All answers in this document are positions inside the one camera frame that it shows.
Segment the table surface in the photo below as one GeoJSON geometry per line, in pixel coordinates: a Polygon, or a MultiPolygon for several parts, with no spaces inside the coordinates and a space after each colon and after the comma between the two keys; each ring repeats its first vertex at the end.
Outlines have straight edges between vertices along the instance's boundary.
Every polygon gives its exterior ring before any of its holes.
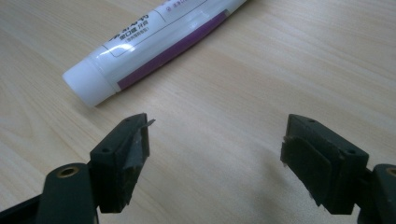
{"type": "Polygon", "coordinates": [[[251,0],[193,48],[97,107],[62,74],[163,0],[0,0],[0,210],[87,162],[145,112],[151,155],[101,223],[356,223],[317,208],[279,160],[288,114],[396,163],[396,2],[251,0]]]}

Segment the purple stripe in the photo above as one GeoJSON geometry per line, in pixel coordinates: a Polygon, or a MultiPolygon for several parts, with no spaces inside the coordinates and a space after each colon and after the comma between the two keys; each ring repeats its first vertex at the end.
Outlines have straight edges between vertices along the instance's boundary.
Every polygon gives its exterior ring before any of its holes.
{"type": "Polygon", "coordinates": [[[161,67],[165,63],[169,62],[171,59],[175,58],[184,50],[190,48],[192,45],[197,43],[200,39],[208,35],[213,29],[219,26],[227,18],[226,12],[227,11],[221,12],[212,20],[208,21],[207,23],[193,31],[191,34],[179,40],[175,45],[173,45],[169,49],[166,49],[164,52],[157,55],[151,61],[145,63],[144,65],[133,71],[130,75],[120,80],[118,82],[120,88],[124,90],[128,86],[134,84],[140,78],[148,75],[155,69],[161,67]]]}

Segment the screw hole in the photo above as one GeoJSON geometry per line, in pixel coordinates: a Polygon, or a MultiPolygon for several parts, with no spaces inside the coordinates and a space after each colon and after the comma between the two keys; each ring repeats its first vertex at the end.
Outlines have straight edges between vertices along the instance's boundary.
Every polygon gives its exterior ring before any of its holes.
{"type": "Polygon", "coordinates": [[[79,169],[76,166],[66,167],[58,172],[57,176],[59,178],[67,178],[69,176],[75,175],[78,173],[79,169]]]}
{"type": "Polygon", "coordinates": [[[390,167],[387,169],[387,171],[390,175],[393,175],[394,177],[396,177],[396,168],[390,167]]]}

